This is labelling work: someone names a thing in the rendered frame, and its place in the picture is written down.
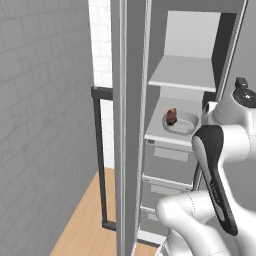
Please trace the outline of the black metal frame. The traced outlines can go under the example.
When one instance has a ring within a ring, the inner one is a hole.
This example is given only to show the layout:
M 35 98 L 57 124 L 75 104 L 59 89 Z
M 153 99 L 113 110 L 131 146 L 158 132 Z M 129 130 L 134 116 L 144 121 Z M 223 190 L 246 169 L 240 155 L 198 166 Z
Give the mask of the black metal frame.
M 91 97 L 93 99 L 95 133 L 96 133 L 96 148 L 97 160 L 99 169 L 99 186 L 101 198 L 101 212 L 102 212 L 102 227 L 115 231 L 116 223 L 110 221 L 107 217 L 107 201 L 106 201 L 106 187 L 105 187 L 105 169 L 104 169 L 104 154 L 103 154 L 103 136 L 102 136 L 102 123 L 101 123 L 101 100 L 112 101 L 113 89 L 106 87 L 91 87 Z

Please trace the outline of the grey freezer rack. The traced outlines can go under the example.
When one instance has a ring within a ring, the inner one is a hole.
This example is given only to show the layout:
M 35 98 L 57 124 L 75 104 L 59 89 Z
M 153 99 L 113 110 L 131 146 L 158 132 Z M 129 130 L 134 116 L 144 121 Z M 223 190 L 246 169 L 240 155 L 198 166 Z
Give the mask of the grey freezer rack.
M 174 134 L 166 131 L 163 128 L 162 117 L 163 115 L 166 115 L 170 108 L 175 108 L 177 113 L 179 111 L 183 111 L 193 113 L 198 116 L 198 126 L 191 134 Z M 201 104 L 197 101 L 160 97 L 153 112 L 152 118 L 149 122 L 144 138 L 154 140 L 156 142 L 163 142 L 169 148 L 192 152 L 191 139 L 194 132 L 201 126 L 201 112 Z
M 150 85 L 215 92 L 210 59 L 164 55 L 149 80 Z

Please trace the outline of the clear oval meat container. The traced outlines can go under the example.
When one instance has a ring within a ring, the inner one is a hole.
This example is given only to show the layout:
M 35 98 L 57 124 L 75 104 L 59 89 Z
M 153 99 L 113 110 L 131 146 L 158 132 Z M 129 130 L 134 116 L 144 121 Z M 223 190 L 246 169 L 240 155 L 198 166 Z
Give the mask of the clear oval meat container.
M 173 125 L 168 125 L 166 115 L 162 117 L 163 128 L 174 134 L 189 135 L 198 126 L 199 118 L 197 115 L 189 112 L 179 111 L 177 113 L 177 121 Z

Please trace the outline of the grey freezer drawer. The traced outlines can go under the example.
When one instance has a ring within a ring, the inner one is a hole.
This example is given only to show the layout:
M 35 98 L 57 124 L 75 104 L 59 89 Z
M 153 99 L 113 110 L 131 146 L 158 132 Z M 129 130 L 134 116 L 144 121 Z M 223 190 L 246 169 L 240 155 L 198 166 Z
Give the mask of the grey freezer drawer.
M 156 146 L 153 142 L 145 143 L 144 174 L 191 186 L 197 160 L 193 152 L 168 149 Z
M 168 233 L 168 228 L 160 223 L 155 210 L 145 206 L 140 207 L 140 229 L 162 236 Z
M 156 178 L 143 174 L 141 206 L 154 209 L 161 198 L 191 191 L 192 188 L 192 184 Z

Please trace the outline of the grey freezer cabinet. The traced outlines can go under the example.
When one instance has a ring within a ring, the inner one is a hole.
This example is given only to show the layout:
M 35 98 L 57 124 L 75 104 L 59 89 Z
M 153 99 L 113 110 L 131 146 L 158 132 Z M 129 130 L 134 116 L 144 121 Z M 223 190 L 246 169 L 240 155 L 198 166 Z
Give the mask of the grey freezer cabinet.
M 150 85 L 149 80 L 164 55 L 210 59 L 216 91 Z M 168 236 L 140 229 L 145 143 L 150 141 L 173 149 L 163 142 L 144 138 L 159 98 L 199 102 L 202 126 L 207 103 L 231 94 L 238 77 L 244 78 L 248 88 L 256 92 L 256 0 L 146 1 L 136 199 L 138 241 L 158 250 Z M 256 159 L 226 163 L 224 170 L 239 205 L 256 212 Z M 191 191 L 206 188 L 198 160 L 192 185 Z M 218 219 L 212 218 L 207 224 L 218 231 L 231 256 L 239 256 L 235 238 L 222 229 Z

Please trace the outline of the brown steak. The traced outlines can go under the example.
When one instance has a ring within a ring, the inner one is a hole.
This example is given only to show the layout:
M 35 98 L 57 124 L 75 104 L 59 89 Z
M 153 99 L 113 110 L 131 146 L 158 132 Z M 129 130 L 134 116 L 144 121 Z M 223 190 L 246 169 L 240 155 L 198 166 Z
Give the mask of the brown steak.
M 166 124 L 169 126 L 174 125 L 177 122 L 177 110 L 170 108 L 166 113 Z

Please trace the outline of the grey freezer door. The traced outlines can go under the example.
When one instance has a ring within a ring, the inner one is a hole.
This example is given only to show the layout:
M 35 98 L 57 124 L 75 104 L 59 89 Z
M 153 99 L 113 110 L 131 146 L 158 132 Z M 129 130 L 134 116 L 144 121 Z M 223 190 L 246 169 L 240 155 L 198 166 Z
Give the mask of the grey freezer door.
M 133 256 L 146 0 L 110 0 L 117 256 Z

